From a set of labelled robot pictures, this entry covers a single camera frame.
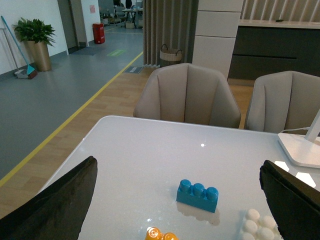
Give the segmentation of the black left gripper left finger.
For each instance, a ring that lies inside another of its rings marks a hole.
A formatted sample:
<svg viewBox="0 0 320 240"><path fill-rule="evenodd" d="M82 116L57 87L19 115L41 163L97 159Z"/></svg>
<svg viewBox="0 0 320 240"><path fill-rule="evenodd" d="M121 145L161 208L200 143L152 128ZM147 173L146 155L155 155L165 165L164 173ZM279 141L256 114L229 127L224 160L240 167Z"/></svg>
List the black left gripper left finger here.
<svg viewBox="0 0 320 240"><path fill-rule="evenodd" d="M76 240L89 210L98 162L89 156L0 220L2 240Z"/></svg>

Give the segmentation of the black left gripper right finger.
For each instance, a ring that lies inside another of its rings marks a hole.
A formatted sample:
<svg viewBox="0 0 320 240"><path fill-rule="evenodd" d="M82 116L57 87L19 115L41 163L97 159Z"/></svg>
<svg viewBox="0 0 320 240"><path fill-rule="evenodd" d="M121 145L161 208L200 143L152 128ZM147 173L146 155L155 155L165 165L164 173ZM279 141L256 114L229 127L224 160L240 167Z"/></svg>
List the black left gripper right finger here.
<svg viewBox="0 0 320 240"><path fill-rule="evenodd" d="M285 240L320 238L320 192L270 160L260 167L259 181L278 231Z"/></svg>

